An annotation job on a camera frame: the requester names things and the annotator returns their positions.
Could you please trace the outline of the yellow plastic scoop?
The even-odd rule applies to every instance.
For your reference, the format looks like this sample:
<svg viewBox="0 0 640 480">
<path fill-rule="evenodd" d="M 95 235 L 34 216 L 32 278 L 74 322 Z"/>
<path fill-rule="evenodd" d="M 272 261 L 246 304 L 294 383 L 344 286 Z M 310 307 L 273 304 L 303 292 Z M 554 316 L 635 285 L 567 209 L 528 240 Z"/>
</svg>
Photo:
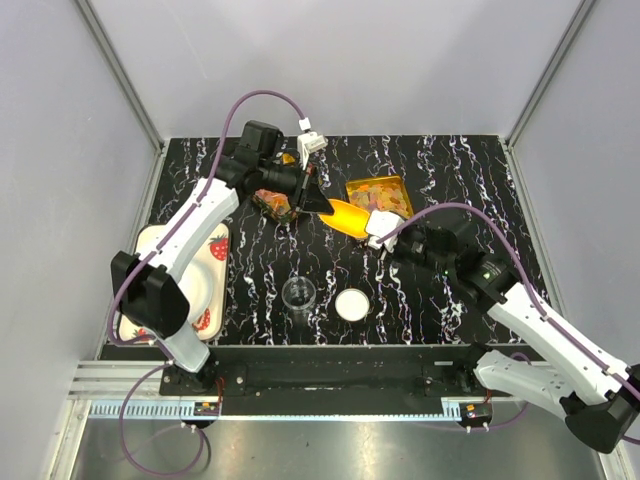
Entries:
<svg viewBox="0 0 640 480">
<path fill-rule="evenodd" d="M 370 213 L 351 203 L 330 199 L 333 208 L 332 214 L 319 214 L 319 218 L 330 228 L 358 240 L 368 237 L 366 226 Z"/>
</svg>

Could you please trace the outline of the gold tin with lollipops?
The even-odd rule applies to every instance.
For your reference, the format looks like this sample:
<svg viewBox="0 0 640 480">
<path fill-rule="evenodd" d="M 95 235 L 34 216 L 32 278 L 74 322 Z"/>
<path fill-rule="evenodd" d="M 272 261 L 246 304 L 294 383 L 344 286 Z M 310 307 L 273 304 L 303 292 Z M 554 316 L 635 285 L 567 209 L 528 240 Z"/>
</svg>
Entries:
<svg viewBox="0 0 640 480">
<path fill-rule="evenodd" d="M 274 192 L 269 186 L 269 166 L 275 161 L 276 156 L 258 167 L 261 177 L 259 188 L 254 192 L 252 201 L 277 223 L 288 224 L 298 216 L 298 213 L 291 209 L 284 194 Z"/>
</svg>

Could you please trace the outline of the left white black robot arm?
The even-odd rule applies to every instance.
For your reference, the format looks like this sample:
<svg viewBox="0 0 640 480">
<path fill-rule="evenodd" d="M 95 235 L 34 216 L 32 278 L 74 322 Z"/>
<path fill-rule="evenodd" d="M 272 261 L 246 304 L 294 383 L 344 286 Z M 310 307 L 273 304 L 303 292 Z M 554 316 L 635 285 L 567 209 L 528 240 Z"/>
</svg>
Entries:
<svg viewBox="0 0 640 480">
<path fill-rule="evenodd" d="M 310 129 L 297 138 L 289 164 L 278 161 L 282 131 L 259 121 L 245 124 L 230 154 L 216 153 L 208 177 L 198 181 L 188 200 L 150 246 L 139 253 L 118 252 L 111 261 L 112 313 L 121 313 L 144 328 L 174 365 L 181 384 L 196 396 L 215 386 L 216 372 L 205 365 L 210 352 L 191 327 L 190 305 L 179 282 L 209 234 L 258 190 L 287 197 L 295 212 L 331 214 L 311 154 L 327 139 Z"/>
</svg>

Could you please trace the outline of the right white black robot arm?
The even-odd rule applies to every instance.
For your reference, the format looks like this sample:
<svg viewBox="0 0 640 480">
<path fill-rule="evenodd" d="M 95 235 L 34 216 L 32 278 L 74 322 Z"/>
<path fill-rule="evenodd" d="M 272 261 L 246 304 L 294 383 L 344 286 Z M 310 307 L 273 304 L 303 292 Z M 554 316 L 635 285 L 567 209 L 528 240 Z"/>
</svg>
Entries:
<svg viewBox="0 0 640 480">
<path fill-rule="evenodd" d="M 400 232 L 394 216 L 368 226 L 369 244 L 445 276 L 464 301 L 506 326 L 552 365 L 543 372 L 479 345 L 454 371 L 466 396 L 484 389 L 517 396 L 564 421 L 583 444 L 612 452 L 639 415 L 639 368 L 607 353 L 573 327 L 530 287 L 514 268 L 469 242 L 466 221 L 412 225 Z"/>
</svg>

